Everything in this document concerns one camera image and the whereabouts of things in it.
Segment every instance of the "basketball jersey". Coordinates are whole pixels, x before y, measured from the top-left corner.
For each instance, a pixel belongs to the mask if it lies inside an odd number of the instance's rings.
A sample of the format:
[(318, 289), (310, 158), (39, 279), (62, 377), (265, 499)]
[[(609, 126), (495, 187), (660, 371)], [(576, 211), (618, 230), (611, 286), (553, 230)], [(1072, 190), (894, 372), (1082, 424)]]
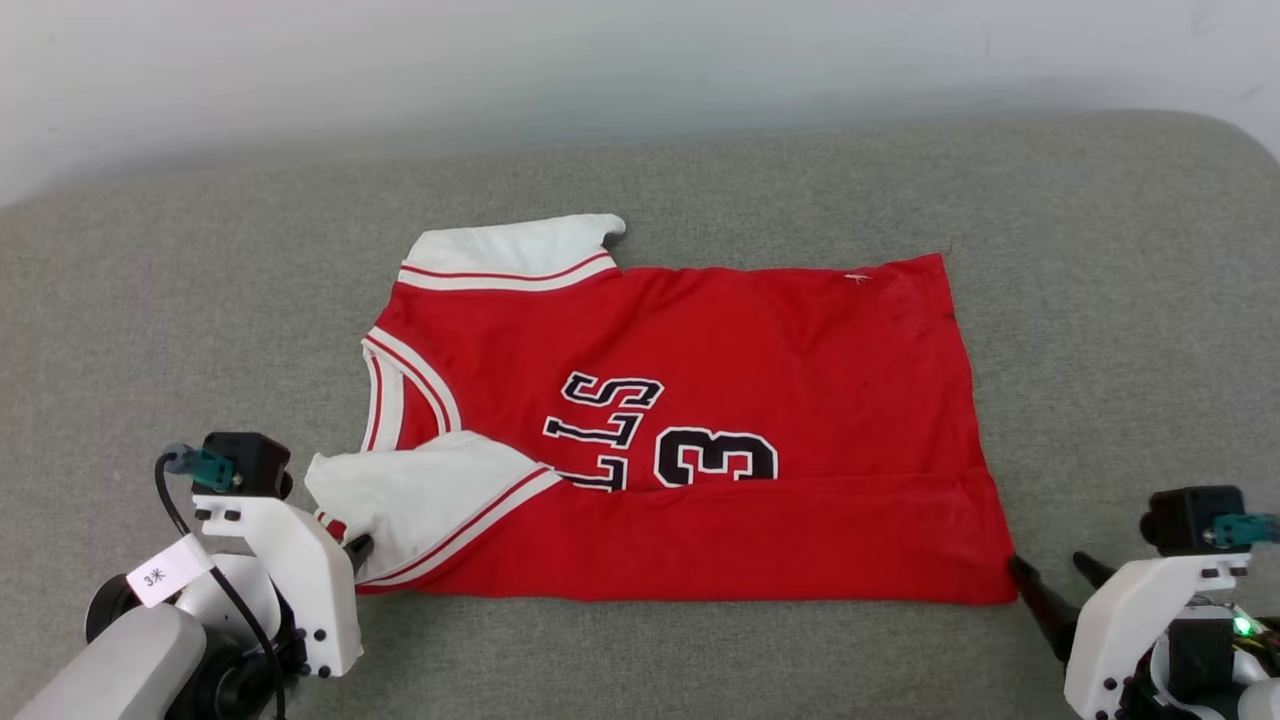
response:
[(413, 246), (364, 341), (369, 452), (314, 466), (394, 536), (362, 592), (1014, 600), (941, 256), (622, 270), (622, 231)]

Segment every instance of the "cable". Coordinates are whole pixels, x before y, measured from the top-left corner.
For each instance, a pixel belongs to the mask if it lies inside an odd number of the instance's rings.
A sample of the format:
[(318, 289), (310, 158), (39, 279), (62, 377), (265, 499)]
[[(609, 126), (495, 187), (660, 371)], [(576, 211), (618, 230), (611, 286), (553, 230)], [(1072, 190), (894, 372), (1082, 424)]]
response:
[[(178, 456), (174, 452), (165, 452), (156, 459), (156, 492), (160, 493), (160, 503), (164, 505), (165, 512), (169, 514), (169, 520), (173, 525), (178, 528), (178, 533), (182, 536), (189, 536), (191, 528), (187, 527), (186, 520), (178, 512), (178, 507), (173, 503), (173, 496), (169, 493), (169, 483), (165, 482), (164, 469), (165, 465), (172, 460), (177, 460)], [(268, 665), (271, 666), (271, 675), (275, 680), (275, 717), (276, 720), (285, 720), (284, 717), (284, 669), (280, 667), (280, 659), (275, 655), (275, 647), (271, 644), (271, 639), (266, 637), (266, 630), (259, 624), (257, 618), (253, 616), (253, 611), (244, 605), (244, 598), (236, 592), (230, 582), (227, 580), (227, 575), (223, 574), (221, 569), (216, 565), (209, 571), (214, 577), (214, 582), (218, 587), (223, 588), (227, 597), (230, 598), (232, 605), (239, 611), (244, 621), (248, 623), (250, 630), (253, 632), (253, 637), (262, 646), (262, 652), (266, 655)]]

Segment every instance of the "white backdrop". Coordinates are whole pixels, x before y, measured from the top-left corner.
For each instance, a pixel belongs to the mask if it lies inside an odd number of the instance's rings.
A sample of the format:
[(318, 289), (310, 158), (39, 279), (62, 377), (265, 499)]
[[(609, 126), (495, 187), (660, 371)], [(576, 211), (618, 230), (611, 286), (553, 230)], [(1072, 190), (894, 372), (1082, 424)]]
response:
[(163, 169), (1102, 108), (1280, 151), (1280, 1), (0, 5), (0, 204)]

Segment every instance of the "gray fabric surface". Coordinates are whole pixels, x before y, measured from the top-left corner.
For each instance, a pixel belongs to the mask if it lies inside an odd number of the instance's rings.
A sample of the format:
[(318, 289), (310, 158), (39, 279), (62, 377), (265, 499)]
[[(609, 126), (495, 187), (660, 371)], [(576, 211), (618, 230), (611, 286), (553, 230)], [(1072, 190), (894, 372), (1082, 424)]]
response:
[[(1073, 550), (1151, 556), (1137, 523), (1152, 491), (1238, 483), (1280, 510), (1280, 168), (1212, 120), (1119, 113), (79, 190), (0, 211), (0, 715), (81, 650), (99, 584), (174, 539), (148, 474), (165, 445), (259, 429), (300, 474), (315, 451), (355, 450), (357, 340), (417, 234), (580, 211), (627, 220), (623, 266), (945, 251), (1014, 539), (1074, 600)], [(1238, 597), (1275, 612), (1277, 589), (1263, 550)], [(360, 612), (365, 659), (305, 682), (291, 717), (1071, 717), (1018, 605), (397, 596)]]

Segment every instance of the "label tag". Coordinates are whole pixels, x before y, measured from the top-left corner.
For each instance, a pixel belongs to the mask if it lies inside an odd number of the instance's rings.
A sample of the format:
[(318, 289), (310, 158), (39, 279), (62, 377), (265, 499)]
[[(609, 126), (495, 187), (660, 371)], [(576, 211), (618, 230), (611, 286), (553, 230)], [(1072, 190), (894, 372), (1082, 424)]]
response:
[(125, 575), (125, 580), (142, 605), (155, 607), (212, 569), (214, 559), (205, 552), (196, 536), (187, 534), (138, 565), (137, 570)]

